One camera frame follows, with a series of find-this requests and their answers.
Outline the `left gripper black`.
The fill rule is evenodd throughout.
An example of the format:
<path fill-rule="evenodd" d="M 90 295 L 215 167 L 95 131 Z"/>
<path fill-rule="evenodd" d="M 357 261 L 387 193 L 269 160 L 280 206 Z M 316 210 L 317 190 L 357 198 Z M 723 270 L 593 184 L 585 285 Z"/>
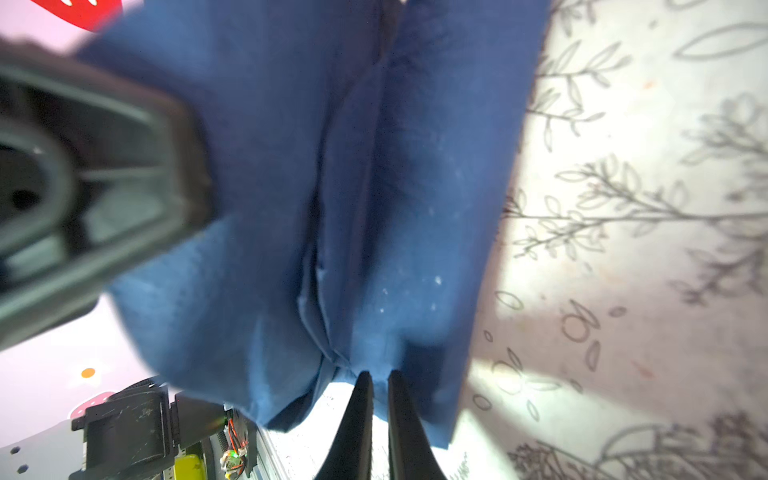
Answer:
<path fill-rule="evenodd" d="M 211 177 L 180 101 L 33 44 L 1 45 L 1 345 L 89 312 L 202 230 Z"/>

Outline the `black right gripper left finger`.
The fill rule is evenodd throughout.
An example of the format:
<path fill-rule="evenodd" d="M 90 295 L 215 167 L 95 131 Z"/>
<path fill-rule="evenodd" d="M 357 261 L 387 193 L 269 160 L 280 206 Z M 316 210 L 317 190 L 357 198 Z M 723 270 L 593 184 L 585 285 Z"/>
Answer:
<path fill-rule="evenodd" d="M 373 382 L 362 372 L 317 480 L 369 480 L 372 464 Z"/>

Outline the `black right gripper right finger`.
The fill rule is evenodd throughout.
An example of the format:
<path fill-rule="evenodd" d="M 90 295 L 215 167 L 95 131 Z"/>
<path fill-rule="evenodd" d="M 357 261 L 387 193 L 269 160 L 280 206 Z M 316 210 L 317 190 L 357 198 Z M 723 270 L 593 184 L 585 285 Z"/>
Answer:
<path fill-rule="evenodd" d="M 389 473 L 394 480 L 446 480 L 400 371 L 388 378 Z"/>

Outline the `blue paper napkin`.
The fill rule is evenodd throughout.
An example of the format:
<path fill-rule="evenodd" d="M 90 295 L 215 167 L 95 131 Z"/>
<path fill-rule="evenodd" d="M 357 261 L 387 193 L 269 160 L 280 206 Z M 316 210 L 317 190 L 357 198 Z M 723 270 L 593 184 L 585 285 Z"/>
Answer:
<path fill-rule="evenodd" d="M 192 107 L 216 217 L 110 292 L 146 364 L 257 424 L 402 372 L 453 434 L 546 1 L 148 1 L 77 58 Z"/>

